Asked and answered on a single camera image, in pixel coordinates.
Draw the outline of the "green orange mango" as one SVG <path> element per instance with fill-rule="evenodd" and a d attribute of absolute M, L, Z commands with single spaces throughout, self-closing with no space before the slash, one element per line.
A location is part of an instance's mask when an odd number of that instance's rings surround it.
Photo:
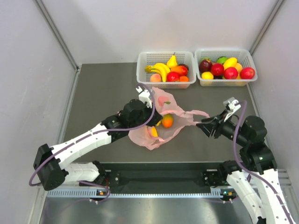
<path fill-rule="evenodd" d="M 161 124 L 164 128 L 170 128 L 173 125 L 173 116 L 172 114 L 166 114 L 161 120 Z"/>

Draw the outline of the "pink plastic bag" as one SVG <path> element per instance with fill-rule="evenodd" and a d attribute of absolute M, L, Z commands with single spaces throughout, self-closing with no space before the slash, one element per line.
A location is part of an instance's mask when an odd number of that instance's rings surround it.
<path fill-rule="evenodd" d="M 208 118 L 206 112 L 199 110 L 184 111 L 178 106 L 174 96 L 162 89 L 153 87 L 156 111 L 162 119 L 154 126 L 143 126 L 129 131 L 130 140 L 148 150 L 153 150 L 176 137 L 186 126 L 195 126 L 194 116 Z"/>

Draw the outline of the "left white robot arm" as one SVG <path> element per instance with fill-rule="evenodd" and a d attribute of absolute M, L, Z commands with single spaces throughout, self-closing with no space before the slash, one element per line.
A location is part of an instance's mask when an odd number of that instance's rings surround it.
<path fill-rule="evenodd" d="M 33 163 L 34 175 L 38 176 L 39 184 L 46 191 L 67 182 L 86 181 L 101 185 L 106 174 L 99 162 L 76 164 L 74 161 L 128 136 L 129 131 L 155 126 L 161 119 L 155 105 L 133 99 L 117 114 L 107 117 L 91 130 L 58 145 L 41 145 Z"/>

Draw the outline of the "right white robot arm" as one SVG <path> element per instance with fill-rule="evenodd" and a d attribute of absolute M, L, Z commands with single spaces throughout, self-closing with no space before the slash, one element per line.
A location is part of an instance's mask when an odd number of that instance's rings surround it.
<path fill-rule="evenodd" d="M 293 224 L 284 198 L 278 167 L 265 144 L 267 129 L 257 116 L 248 116 L 235 124 L 223 114 L 203 119 L 196 125 L 207 137 L 224 136 L 233 142 L 235 160 L 217 167 L 218 179 L 230 185 L 245 206 L 254 224 Z"/>

